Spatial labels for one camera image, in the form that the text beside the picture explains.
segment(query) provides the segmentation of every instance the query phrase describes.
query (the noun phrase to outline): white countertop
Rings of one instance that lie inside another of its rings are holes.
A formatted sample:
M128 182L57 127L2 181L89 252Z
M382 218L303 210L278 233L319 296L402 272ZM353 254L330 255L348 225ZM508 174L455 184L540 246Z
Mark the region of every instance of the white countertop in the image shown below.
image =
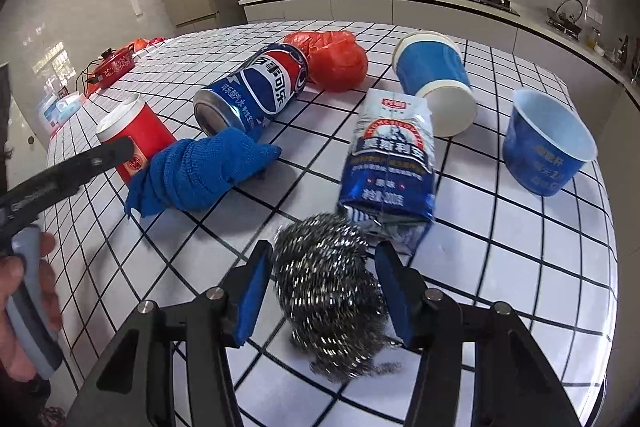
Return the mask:
M178 138L202 137L193 117L196 90L234 70L263 44L300 30L347 27L369 57L359 90L322 92L308 84L277 115L261 140L282 147L261 179L228 192L197 214L168 209L126 219L127 187L115 171L50 208L46 229L60 247L49 256L59 274L60 343L76 385L141 299L166 306L193 299L244 263L257 239L281 225L333 212L342 164L366 89L401 90L390 52L409 28L366 23L261 23L184 35L140 58L136 67L82 109L53 138L48 163L97 144L95 123L140 92ZM597 162L552 198L527 192L502 162L501 144L514 87L544 90L571 105L548 71L476 42L455 39L465 54L478 118L453 139L436 139L436 223L412 260L429 286L485 307L510 302L561 379L584 422L593 408L611 349L617 295L615 239ZM487 57L491 67L484 68ZM474 350L463 353L456 425L469 425ZM346 387L315 375L289 342L270 284L251 340L228 349L245 427L357 427L402 423L419 356L387 349L379 362L401 362L396 375L359 378ZM190 425L184 357L174 355L177 425ZM52 385L76 387L66 365Z
M263 2L272 2L277 0L240 0L239 4L241 6L249 5L249 4L258 4ZM472 10L478 14L483 14L486 16L491 16L492 18L502 20L503 22L515 26L519 26L526 30L531 30L551 41L555 41L561 46L568 48L570 51L574 52L574 54L580 55L585 60L595 65L596 67L603 70L606 74L608 74L611 78L619 81L625 86L629 86L629 79L622 75L620 71L615 69L613 65L605 60L603 57L597 55L594 51L590 50L586 45L581 42L575 42L573 39L562 35L560 32L552 29L546 24L546 10L535 10L528 9L523 6L517 4L511 4L514 10L516 10L520 17L517 15L504 12L502 10L498 10L497 8L492 8L490 6L486 6L484 4L480 4L478 2L473 2L469 0L428 0L437 2L438 4L446 4L453 8L458 7L462 9Z

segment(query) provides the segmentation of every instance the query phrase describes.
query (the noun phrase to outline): table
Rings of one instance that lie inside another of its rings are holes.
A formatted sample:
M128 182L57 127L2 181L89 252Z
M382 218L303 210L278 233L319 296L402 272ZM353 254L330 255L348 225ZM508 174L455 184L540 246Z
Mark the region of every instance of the table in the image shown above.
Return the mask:
M342 94L308 85L267 127L261 140L282 147L263 179L228 192L200 214L168 209L124 217L127 188L116 172L98 176L45 213L59 247L49 256L59 274L65 364L53 379L67 405L114 331L142 299L188 301L245 262L257 239L337 200L342 164L366 89L400 91L391 63L410 28L367 23L261 23L172 39L142 57L101 95L92 95L51 141L49 164L96 145L95 123L132 92L143 93L179 138L202 137L193 117L196 90L233 70L261 45L299 29L347 27L369 57L359 90ZM540 198L518 185L501 160L514 88L544 90L572 106L548 71L477 42L454 39L465 56L478 118L452 139L436 139L436 223L412 260L429 286L461 303L510 302L550 360L583 423L601 386L613 336L617 256L611 210L597 162L561 192ZM386 350L402 363L396 375L340 386L313 374L289 343L270 283L250 341L228 350L245 426L392 426L402 423L418 355ZM465 344L457 425L469 425L474 350ZM177 424L190 425L184 347L174 356Z

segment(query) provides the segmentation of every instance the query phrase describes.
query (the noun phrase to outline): blue plastic cup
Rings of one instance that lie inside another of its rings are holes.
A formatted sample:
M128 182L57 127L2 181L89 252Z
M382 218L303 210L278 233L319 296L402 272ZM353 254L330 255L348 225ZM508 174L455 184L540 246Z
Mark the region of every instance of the blue plastic cup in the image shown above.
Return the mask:
M596 142L577 113L541 91L513 93L502 157L529 192L553 196L597 155Z
M392 65L402 90L427 100L434 136L454 136L476 119L476 99L462 53L446 35L419 31L404 36Z

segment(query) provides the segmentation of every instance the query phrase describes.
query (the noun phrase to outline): human hand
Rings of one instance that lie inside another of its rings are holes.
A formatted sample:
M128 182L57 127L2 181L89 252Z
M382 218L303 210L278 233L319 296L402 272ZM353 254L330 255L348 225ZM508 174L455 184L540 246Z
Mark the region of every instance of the human hand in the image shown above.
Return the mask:
M51 253L55 245L56 240L53 235L40 233L40 257ZM0 259L0 363L14 380L30 381L36 376L36 368L18 343L6 314L7 300L20 286L23 275L24 266L19 257ZM56 294L56 276L44 259L40 260L40 287L42 288L42 305L49 316L49 328L60 331L62 314Z

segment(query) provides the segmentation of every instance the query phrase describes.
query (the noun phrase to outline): blue microfiber cloth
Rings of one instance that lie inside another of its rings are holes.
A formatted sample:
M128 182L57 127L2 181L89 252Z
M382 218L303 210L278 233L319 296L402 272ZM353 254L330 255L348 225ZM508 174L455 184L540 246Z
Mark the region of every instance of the blue microfiber cloth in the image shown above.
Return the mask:
M273 162L282 150L257 144L239 129L201 140L184 139L157 153L132 177L125 212L135 208L142 217L168 206L198 212L218 201L226 191Z

